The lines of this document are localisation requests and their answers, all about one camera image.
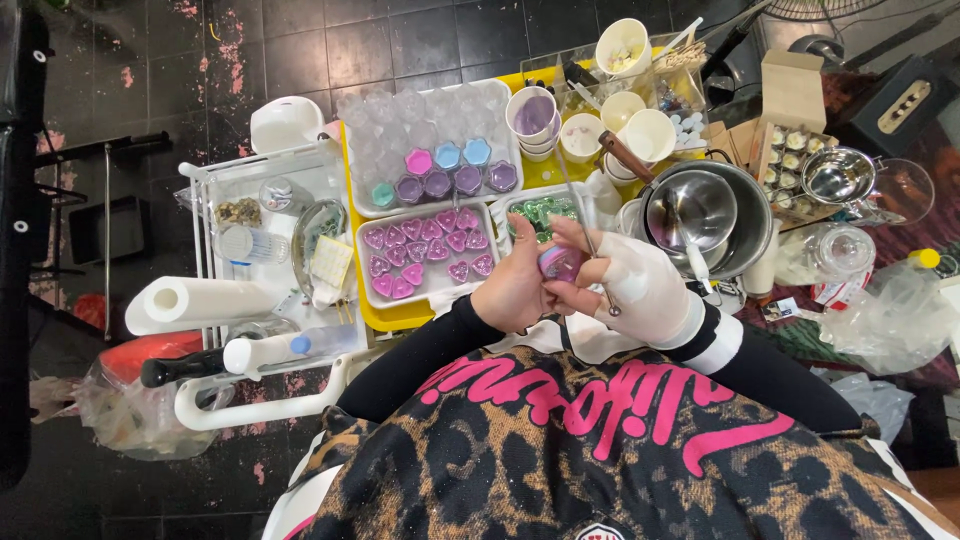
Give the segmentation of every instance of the person's left hand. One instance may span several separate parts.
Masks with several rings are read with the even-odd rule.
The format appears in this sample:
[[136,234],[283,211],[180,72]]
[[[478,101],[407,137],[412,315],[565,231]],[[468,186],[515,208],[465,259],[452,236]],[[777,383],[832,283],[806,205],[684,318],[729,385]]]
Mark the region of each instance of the person's left hand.
[[523,216],[507,214],[516,230],[514,250],[494,266],[487,280],[470,295],[473,310],[483,322],[499,331],[512,333],[537,322],[553,311],[557,297],[541,285],[543,274],[537,265],[541,248],[534,226]]

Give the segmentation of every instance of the yellow tray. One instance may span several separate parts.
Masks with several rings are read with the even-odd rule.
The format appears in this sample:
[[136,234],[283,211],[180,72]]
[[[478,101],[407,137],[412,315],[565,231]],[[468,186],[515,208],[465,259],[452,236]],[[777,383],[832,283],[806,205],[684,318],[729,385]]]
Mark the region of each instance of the yellow tray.
[[[523,77],[519,73],[504,75],[503,77],[498,77],[498,79],[510,87],[511,93],[516,93],[523,88]],[[346,170],[347,177],[347,194],[350,201],[350,228],[354,236],[356,236],[357,228],[371,219],[360,215],[353,206],[353,190],[350,189],[350,167],[347,157],[347,133],[343,127],[343,124],[341,124],[340,128],[340,140],[342,142],[344,152],[344,168]],[[665,169],[670,164],[672,163],[668,161],[658,164],[656,167],[654,167],[654,174],[659,174],[661,170]],[[570,175],[570,180],[573,182],[582,182],[586,180],[590,173],[593,172],[594,168],[595,167],[593,166],[593,163],[568,162],[566,165],[567,173]],[[556,159],[552,156],[550,159],[540,163],[533,163],[528,160],[523,160],[524,189],[532,189],[534,187],[542,187],[545,185],[562,184],[563,182],[564,177],[560,172],[560,167],[557,164]],[[620,195],[623,197],[624,201],[629,201],[636,197],[643,186],[643,182],[636,181],[633,184],[619,187],[617,191],[620,192]],[[356,261],[357,268],[359,268],[361,261],[355,246],[353,249],[353,258]],[[367,301],[367,291],[364,288],[363,280],[357,280],[357,293],[360,297],[360,313],[363,315],[364,321],[366,321],[371,328],[377,331],[400,331],[419,328],[423,325],[423,323],[434,317],[434,312],[432,309],[430,309],[430,304],[425,300],[404,306],[391,307],[388,309],[376,309],[372,307]]]

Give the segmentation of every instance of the hand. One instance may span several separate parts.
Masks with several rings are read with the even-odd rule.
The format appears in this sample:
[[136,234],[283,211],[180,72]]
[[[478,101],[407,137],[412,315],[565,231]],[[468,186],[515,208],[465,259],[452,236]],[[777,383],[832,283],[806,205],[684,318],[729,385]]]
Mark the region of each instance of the hand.
[[494,266],[487,280],[470,295],[473,310],[483,322],[499,331],[512,333],[537,322],[553,311],[556,297],[541,285],[543,274],[537,266],[541,248],[534,226],[524,217],[510,213],[507,220],[516,230],[514,250]]
[[[579,223],[552,216],[550,226],[557,245],[589,251]],[[691,316],[690,293],[666,253],[621,234],[594,229],[588,232],[597,258],[584,262],[576,282],[553,281],[543,285],[557,296],[555,309],[563,315],[580,311],[614,331],[655,347],[676,340],[685,331],[687,317]],[[620,316],[610,316],[610,303],[605,295],[587,289],[594,283],[602,283],[612,294],[620,307]]]

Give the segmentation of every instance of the yellow cap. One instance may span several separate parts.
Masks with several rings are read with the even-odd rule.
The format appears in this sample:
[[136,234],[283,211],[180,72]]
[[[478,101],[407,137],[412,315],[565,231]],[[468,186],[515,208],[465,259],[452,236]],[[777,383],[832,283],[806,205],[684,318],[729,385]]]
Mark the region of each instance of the yellow cap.
[[930,248],[910,252],[909,256],[923,268],[936,268],[940,265],[940,254]]

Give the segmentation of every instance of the arm sleeve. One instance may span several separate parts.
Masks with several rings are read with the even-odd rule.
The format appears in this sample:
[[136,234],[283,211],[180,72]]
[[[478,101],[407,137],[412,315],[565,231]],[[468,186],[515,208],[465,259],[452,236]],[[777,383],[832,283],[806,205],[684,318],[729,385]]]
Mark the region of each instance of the arm sleeve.
[[817,433],[860,428],[860,417],[800,363],[706,304],[704,321],[684,345],[661,351],[737,394],[782,412]]
[[429,321],[360,372],[337,400],[355,418],[382,424],[446,364],[503,339],[473,310],[469,295]]

